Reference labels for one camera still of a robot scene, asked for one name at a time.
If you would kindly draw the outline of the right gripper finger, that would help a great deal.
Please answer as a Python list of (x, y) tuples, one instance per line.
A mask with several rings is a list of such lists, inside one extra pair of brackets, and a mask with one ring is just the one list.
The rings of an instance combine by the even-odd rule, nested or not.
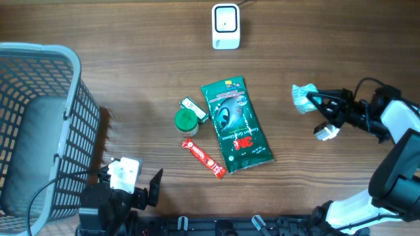
[[(327, 99), (329, 99), (331, 101), (335, 101), (337, 99), (336, 97), (331, 96), (331, 95), (327, 95), (327, 94), (307, 94), (306, 97), (308, 98), (308, 100), (310, 102), (312, 102), (315, 105), (315, 107), (329, 121), (330, 124), (332, 124), (333, 126), (337, 126), (336, 125), (336, 122), (334, 120), (334, 117), (327, 112), (326, 108), (323, 108), (322, 107), (322, 100), (324, 98), (327, 98)], [(320, 98), (321, 101), (320, 102), (317, 102), (315, 100), (315, 98)]]
[(341, 98), (342, 90), (319, 90), (318, 92), (308, 92), (307, 97), (311, 98)]

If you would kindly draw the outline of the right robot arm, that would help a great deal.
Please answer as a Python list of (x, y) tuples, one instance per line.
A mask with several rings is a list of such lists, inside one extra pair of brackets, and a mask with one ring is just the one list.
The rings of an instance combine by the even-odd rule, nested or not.
[(368, 188), (342, 201), (317, 206), (306, 221), (308, 234), (367, 235), (383, 222), (419, 219), (419, 105), (390, 85), (377, 88), (370, 102), (356, 100), (356, 91), (308, 92), (327, 121), (314, 129), (319, 140), (334, 137), (344, 123), (360, 128), (394, 147), (378, 166)]

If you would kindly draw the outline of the small green white box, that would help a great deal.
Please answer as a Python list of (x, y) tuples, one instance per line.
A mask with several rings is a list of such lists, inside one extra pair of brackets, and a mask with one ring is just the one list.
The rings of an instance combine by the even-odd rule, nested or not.
[(209, 119), (209, 115), (204, 111), (204, 109), (195, 103), (195, 101), (193, 101), (193, 99), (191, 99), (189, 96), (180, 101), (180, 107), (191, 109), (196, 114), (198, 123), (201, 125)]

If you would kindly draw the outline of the red Nescafe stick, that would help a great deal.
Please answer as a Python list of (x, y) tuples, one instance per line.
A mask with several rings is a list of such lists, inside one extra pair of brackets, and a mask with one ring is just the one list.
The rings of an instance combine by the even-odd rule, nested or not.
[(181, 146), (187, 149), (200, 163), (206, 166), (218, 179), (226, 174), (226, 169), (214, 161), (204, 150), (198, 147), (191, 138), (185, 139)]

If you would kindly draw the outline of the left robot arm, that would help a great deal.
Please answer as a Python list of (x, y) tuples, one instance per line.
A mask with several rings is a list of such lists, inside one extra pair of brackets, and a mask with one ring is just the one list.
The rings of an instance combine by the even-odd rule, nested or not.
[(136, 187), (133, 193), (113, 189), (108, 170), (108, 167), (101, 168), (98, 183), (87, 186), (81, 192), (79, 225), (75, 235), (147, 235), (147, 232), (140, 230), (135, 210), (157, 205), (163, 170), (159, 170), (150, 180), (148, 189)]

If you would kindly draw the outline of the green 3M gloves pack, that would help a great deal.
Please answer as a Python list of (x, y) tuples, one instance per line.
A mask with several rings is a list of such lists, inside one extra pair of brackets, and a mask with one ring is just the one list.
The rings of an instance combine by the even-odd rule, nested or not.
[(201, 92), (229, 173), (274, 160), (242, 76), (204, 85)]

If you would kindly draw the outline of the green lid jar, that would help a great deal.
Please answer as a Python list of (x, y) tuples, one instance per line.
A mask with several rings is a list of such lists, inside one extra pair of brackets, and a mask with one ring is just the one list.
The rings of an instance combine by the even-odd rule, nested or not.
[(183, 108), (177, 111), (174, 122), (177, 130), (184, 137), (194, 136), (198, 132), (198, 117), (191, 109)]

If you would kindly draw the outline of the teal wipes packet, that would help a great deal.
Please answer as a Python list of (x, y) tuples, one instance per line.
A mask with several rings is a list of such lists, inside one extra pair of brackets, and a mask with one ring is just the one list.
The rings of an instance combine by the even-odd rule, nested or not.
[(301, 114), (317, 110), (317, 107), (306, 97), (309, 92), (318, 92), (318, 89), (313, 84), (307, 84), (302, 87), (292, 85), (293, 104)]

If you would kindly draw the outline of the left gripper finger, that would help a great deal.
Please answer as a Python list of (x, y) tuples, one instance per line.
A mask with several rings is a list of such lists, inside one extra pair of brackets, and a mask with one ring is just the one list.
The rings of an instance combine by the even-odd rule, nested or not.
[(110, 175), (108, 174), (108, 171), (109, 171), (109, 167), (108, 166), (102, 167), (98, 171), (98, 179), (99, 180), (109, 180), (110, 179)]
[(150, 187), (148, 192), (148, 205), (156, 207), (159, 201), (160, 184), (163, 176), (163, 169), (161, 168), (156, 175), (150, 180)]

